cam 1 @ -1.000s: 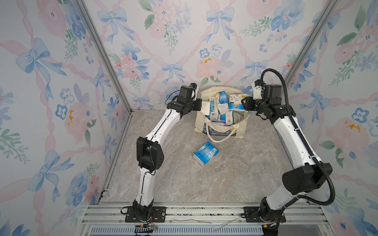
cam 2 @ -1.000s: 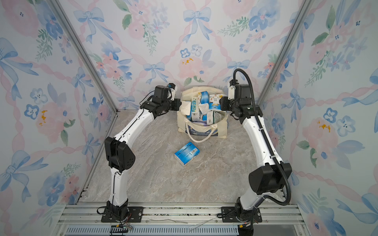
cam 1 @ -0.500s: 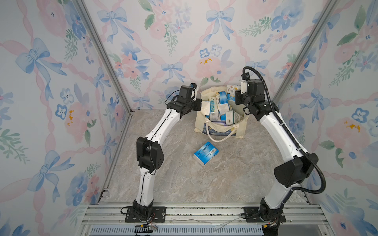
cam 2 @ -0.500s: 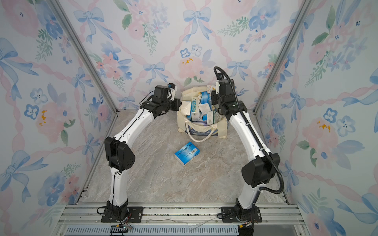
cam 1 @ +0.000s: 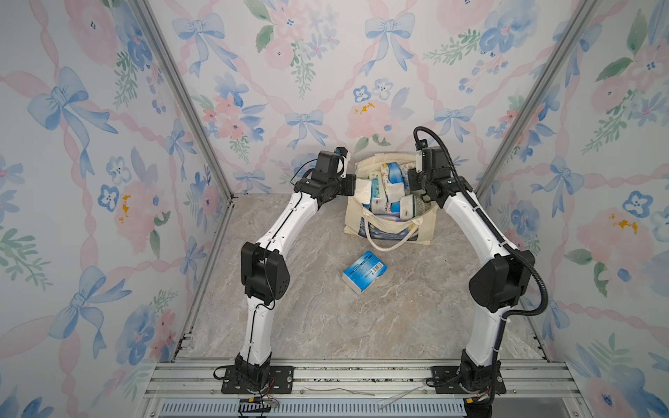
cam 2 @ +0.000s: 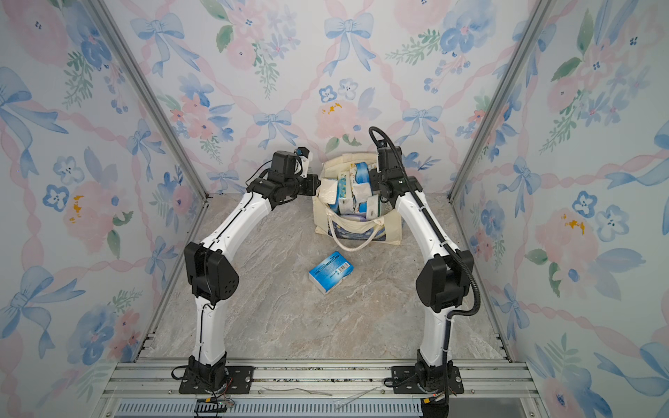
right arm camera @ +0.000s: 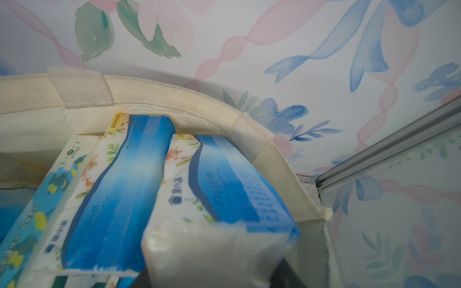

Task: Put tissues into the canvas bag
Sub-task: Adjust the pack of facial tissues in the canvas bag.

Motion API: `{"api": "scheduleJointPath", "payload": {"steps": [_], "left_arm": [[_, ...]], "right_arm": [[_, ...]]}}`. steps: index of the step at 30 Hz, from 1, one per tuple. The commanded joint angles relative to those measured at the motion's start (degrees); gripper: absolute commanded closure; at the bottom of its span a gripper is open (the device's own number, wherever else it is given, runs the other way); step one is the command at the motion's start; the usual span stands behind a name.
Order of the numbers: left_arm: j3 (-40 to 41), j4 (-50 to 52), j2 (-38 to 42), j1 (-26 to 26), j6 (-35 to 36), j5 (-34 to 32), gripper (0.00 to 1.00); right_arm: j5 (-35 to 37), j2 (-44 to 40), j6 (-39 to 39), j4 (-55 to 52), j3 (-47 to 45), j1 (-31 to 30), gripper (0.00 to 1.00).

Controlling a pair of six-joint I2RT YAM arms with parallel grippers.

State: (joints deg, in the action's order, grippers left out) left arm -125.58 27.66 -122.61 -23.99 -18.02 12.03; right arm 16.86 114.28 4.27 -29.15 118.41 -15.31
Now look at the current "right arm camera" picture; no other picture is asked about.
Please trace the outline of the cream canvas tote bag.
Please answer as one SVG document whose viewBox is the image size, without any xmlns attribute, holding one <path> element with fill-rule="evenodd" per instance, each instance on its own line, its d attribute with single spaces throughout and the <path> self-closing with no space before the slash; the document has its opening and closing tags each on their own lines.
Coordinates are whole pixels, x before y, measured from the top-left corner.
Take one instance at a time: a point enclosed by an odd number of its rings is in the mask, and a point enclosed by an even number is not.
<svg viewBox="0 0 461 288">
<path fill-rule="evenodd" d="M 223 152 L 241 187 L 262 186 L 276 210 L 233 220 L 198 176 L 202 138 Z M 22 270 L 23 288 L 57 275 L 145 277 L 157 287 L 328 288 L 325 223 L 273 142 L 227 104 L 149 80 L 77 67 L 1 78 L 1 175 L 31 182 L 72 156 L 83 162 Z"/>
</svg>

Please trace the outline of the teal tissue pack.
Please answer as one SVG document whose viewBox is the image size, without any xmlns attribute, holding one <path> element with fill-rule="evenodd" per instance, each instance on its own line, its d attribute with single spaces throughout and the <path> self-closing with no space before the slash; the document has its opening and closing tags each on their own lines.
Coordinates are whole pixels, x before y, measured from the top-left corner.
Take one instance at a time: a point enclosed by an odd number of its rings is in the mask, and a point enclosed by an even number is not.
<svg viewBox="0 0 461 288">
<path fill-rule="evenodd" d="M 33 189 L 32 198 L 1 241 L 1 287 L 15 288 L 42 233 L 98 136 L 73 136 Z"/>
</svg>

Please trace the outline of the blue cartoon tissue pack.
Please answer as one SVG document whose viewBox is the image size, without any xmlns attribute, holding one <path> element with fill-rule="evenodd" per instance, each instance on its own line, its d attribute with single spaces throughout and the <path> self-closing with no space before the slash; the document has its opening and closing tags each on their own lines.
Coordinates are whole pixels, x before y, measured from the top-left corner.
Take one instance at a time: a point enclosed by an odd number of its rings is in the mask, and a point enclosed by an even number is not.
<svg viewBox="0 0 461 288">
<path fill-rule="evenodd" d="M 224 136 L 174 134 L 142 238 L 157 288 L 267 288 L 300 237 L 281 197 Z"/>
</svg>

